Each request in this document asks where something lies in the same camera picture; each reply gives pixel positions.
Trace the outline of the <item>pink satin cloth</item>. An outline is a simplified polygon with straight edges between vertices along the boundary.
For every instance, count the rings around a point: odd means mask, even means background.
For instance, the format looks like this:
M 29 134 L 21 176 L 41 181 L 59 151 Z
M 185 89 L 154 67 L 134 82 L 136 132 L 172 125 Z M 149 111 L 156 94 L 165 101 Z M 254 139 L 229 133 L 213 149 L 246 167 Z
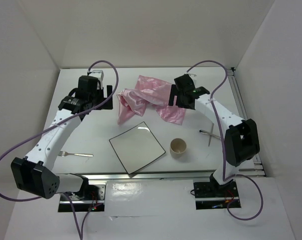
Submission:
M 134 89 L 126 88 L 117 94 L 117 124 L 121 125 L 135 115 L 142 117 L 151 105 L 165 122 L 182 125 L 186 109 L 168 105 L 171 86 L 161 79 L 140 75 Z

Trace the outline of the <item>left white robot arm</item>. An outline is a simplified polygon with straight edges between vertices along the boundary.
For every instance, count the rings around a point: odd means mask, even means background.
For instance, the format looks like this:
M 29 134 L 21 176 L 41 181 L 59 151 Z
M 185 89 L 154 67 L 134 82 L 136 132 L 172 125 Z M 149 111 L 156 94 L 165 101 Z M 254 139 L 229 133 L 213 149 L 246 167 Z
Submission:
M 103 87 L 104 73 L 97 70 L 79 77 L 78 86 L 64 97 L 50 127 L 52 130 L 23 158 L 15 158 L 11 169 L 18 189 L 50 199 L 55 194 L 71 192 L 77 199 L 89 195 L 88 179 L 79 174 L 55 174 L 52 172 L 61 148 L 71 133 L 81 124 L 84 115 L 78 115 L 93 107 L 100 110 L 113 108 L 110 98 L 113 87 Z

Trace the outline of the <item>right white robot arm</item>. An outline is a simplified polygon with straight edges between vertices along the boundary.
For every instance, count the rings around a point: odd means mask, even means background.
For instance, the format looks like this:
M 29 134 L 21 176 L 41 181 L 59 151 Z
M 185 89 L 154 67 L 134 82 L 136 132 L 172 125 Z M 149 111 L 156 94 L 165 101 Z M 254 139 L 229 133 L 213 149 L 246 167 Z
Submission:
M 242 163 L 259 153 L 257 125 L 254 120 L 244 120 L 229 111 L 206 88 L 197 88 L 190 75 L 177 77 L 174 82 L 168 105 L 195 110 L 219 127 L 223 160 L 210 176 L 209 190 L 214 196 L 220 196 Z

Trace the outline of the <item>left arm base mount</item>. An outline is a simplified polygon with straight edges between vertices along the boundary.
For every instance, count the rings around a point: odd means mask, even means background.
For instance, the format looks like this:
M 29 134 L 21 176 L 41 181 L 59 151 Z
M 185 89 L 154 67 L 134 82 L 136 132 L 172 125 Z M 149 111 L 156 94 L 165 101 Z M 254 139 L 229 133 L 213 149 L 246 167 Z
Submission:
M 107 190 L 107 182 L 105 180 L 89 180 L 84 190 L 78 192 L 65 192 L 61 194 L 58 212 L 72 212 L 71 204 L 68 198 L 71 199 L 74 210 L 77 213 L 85 213 L 88 210 L 92 212 L 104 212 L 105 196 Z

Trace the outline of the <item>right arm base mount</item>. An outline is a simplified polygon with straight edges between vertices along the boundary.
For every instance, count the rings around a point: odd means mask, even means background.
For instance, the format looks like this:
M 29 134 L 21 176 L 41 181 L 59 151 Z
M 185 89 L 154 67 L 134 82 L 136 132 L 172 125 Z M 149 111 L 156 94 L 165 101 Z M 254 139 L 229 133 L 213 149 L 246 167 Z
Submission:
M 216 189 L 210 182 L 194 182 L 190 194 L 195 197 L 197 210 L 241 208 L 239 193 L 235 181 L 222 189 Z

